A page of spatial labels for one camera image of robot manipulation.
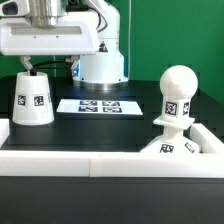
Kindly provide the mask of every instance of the black tabletop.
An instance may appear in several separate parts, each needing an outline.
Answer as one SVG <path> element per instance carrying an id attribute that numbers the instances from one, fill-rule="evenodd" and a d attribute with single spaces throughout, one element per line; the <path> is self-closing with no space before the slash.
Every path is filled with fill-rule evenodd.
<path id="1" fill-rule="evenodd" d="M 55 120 L 42 126 L 13 123 L 15 76 L 0 80 L 0 118 L 10 118 L 1 150 L 138 152 L 162 127 L 158 82 L 130 81 L 102 92 L 49 79 Z M 61 114 L 61 99 L 136 101 L 143 116 Z M 192 98 L 191 117 L 223 140 L 224 107 L 202 91 Z M 0 223 L 223 223 L 224 180 L 189 178 L 0 177 Z"/>

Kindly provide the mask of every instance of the white chess pawn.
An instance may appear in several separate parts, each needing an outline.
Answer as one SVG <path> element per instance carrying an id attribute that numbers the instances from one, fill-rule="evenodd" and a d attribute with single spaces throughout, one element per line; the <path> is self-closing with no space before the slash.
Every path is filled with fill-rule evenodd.
<path id="1" fill-rule="evenodd" d="M 189 117 L 190 102 L 198 87 L 195 73 L 188 67 L 169 68 L 160 80 L 163 94 L 162 115 L 154 124 L 163 125 L 163 135 L 155 138 L 141 152 L 197 153 L 200 146 L 183 136 L 183 131 L 194 122 Z"/>

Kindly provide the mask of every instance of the white ball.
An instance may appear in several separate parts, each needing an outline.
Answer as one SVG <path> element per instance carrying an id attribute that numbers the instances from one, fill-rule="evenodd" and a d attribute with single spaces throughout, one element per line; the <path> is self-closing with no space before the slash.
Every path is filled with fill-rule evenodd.
<path id="1" fill-rule="evenodd" d="M 197 76 L 190 68 L 183 65 L 167 69 L 160 79 L 160 89 L 166 98 L 192 98 L 197 87 Z"/>

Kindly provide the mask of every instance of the inverted white cup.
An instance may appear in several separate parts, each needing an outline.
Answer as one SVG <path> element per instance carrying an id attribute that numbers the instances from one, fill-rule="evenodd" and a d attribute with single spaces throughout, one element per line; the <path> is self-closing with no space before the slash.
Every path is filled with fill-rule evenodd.
<path id="1" fill-rule="evenodd" d="M 43 125 L 54 120 L 48 77 L 37 72 L 17 74 L 13 122 L 21 125 Z"/>

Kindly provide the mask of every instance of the white paper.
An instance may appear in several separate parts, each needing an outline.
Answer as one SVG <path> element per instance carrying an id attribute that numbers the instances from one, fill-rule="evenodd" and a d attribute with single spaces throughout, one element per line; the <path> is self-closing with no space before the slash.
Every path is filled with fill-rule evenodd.
<path id="1" fill-rule="evenodd" d="M 89 114 L 143 115 L 135 101 L 101 101 L 62 99 L 57 112 Z"/>

